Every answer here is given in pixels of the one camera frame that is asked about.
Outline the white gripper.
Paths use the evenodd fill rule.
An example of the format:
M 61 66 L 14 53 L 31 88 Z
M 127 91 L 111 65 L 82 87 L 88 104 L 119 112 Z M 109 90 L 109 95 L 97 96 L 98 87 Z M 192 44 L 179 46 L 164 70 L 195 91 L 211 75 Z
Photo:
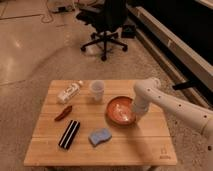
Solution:
M 132 104 L 132 111 L 136 115 L 136 121 L 139 122 L 141 118 L 148 112 L 149 105 L 147 103 Z

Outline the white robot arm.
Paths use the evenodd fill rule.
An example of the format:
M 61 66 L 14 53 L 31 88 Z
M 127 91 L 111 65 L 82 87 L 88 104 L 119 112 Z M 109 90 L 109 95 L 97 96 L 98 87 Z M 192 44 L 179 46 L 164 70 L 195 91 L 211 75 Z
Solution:
M 149 105 L 154 103 L 165 111 L 174 114 L 206 138 L 213 136 L 213 111 L 190 102 L 168 95 L 159 90 L 158 78 L 136 81 L 133 89 L 135 98 L 132 111 L 139 117 L 148 112 Z

